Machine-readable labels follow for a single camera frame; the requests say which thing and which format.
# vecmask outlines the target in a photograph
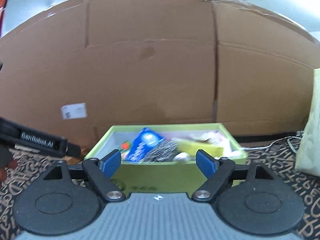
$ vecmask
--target gray ribbed surface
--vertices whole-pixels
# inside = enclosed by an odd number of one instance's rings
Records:
[[[223,223],[209,204],[195,203],[185,193],[132,193],[121,203],[106,206],[100,217],[86,228],[69,235],[46,237],[59,240],[254,240],[300,239],[293,233],[259,238],[245,235]],[[40,240],[23,232],[17,240]]]

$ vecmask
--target crumpled packaging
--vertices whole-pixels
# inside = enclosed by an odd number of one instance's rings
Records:
[[[320,176],[320,69],[314,70],[313,96],[309,120],[296,154],[295,169]]]

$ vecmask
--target blue snack bag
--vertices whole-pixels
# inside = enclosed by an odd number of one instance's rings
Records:
[[[164,140],[164,137],[145,127],[141,130],[137,138],[133,141],[129,154],[126,157],[126,161],[138,162],[143,157],[156,147],[160,142]]]

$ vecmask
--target green box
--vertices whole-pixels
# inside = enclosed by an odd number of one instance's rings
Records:
[[[191,132],[220,131],[230,140],[234,151],[241,151],[239,158],[233,159],[237,164],[245,164],[247,154],[221,123],[204,124],[169,124],[169,125],[115,125],[112,126],[100,141],[85,157],[102,159],[114,149],[119,149],[125,141],[137,137],[143,127],[166,138],[179,137]],[[127,195],[129,192],[187,192],[191,195],[205,181],[206,177],[196,166],[195,161],[188,163],[133,163],[122,161],[111,180]]]

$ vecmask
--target yellow object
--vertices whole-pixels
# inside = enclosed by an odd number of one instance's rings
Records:
[[[180,138],[172,138],[172,141],[178,144],[178,152],[186,152],[193,157],[196,156],[196,153],[198,150],[204,150],[212,157],[223,156],[224,148],[217,145],[195,142],[195,141],[180,139]]]

